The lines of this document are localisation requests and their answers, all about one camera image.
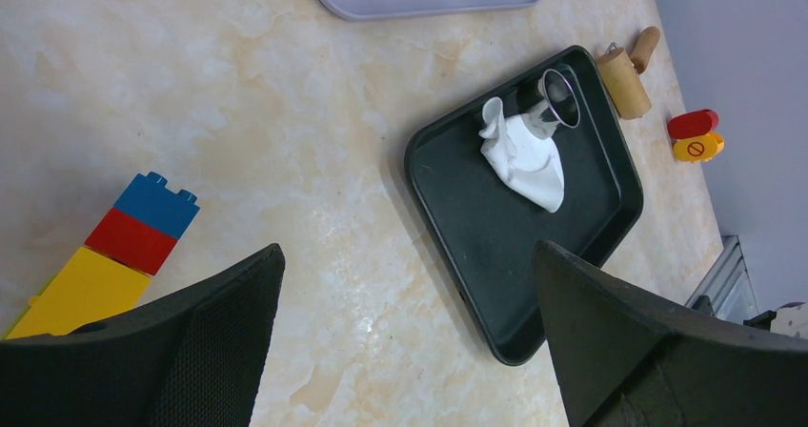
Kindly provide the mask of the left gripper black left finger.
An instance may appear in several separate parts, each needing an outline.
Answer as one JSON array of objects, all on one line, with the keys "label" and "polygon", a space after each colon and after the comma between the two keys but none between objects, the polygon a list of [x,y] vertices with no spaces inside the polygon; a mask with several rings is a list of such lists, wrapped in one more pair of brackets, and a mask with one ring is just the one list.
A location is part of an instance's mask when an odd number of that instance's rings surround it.
[{"label": "left gripper black left finger", "polygon": [[246,426],[281,293],[277,244],[68,335],[1,344],[5,426]]}]

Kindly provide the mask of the black baking tray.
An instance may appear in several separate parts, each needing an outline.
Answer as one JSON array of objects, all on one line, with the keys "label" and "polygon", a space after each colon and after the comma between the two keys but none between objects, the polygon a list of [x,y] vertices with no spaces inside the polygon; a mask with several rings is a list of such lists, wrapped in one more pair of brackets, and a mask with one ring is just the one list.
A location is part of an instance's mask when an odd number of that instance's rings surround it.
[{"label": "black baking tray", "polygon": [[421,128],[404,155],[415,203],[441,249],[454,284],[501,363],[519,366],[544,343],[533,268],[535,244],[551,240],[602,266],[638,221],[643,190],[593,56],[573,45],[491,88],[507,115],[537,100],[548,69],[572,82],[577,128],[555,133],[565,198],[548,213],[509,190],[481,154],[484,97]]}]

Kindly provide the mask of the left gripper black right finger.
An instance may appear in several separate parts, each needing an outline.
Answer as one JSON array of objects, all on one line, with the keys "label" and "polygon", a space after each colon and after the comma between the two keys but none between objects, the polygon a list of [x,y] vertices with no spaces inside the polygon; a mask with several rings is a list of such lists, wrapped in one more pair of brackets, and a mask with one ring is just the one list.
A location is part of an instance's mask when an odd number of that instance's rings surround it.
[{"label": "left gripper black right finger", "polygon": [[540,315],[573,426],[803,426],[807,342],[720,320],[535,248]]}]

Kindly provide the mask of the wooden dough roller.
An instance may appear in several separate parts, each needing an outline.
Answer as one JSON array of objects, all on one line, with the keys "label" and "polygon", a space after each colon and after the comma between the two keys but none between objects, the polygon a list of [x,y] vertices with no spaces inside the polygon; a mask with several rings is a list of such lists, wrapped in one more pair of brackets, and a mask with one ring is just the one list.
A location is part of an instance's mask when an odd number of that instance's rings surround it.
[{"label": "wooden dough roller", "polygon": [[660,39],[661,30],[650,26],[637,36],[631,51],[612,42],[596,60],[604,87],[623,119],[638,119],[652,108],[640,76],[647,70]]}]

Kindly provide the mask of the clear glass cup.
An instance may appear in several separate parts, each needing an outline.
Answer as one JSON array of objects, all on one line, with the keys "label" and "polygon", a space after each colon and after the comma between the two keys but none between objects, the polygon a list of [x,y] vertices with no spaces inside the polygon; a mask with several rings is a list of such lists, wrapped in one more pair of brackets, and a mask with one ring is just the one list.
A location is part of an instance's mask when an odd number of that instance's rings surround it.
[{"label": "clear glass cup", "polygon": [[528,131],[538,139],[551,138],[558,127],[575,129],[580,123],[572,83],[559,70],[548,69],[534,83],[521,85],[516,99]]}]

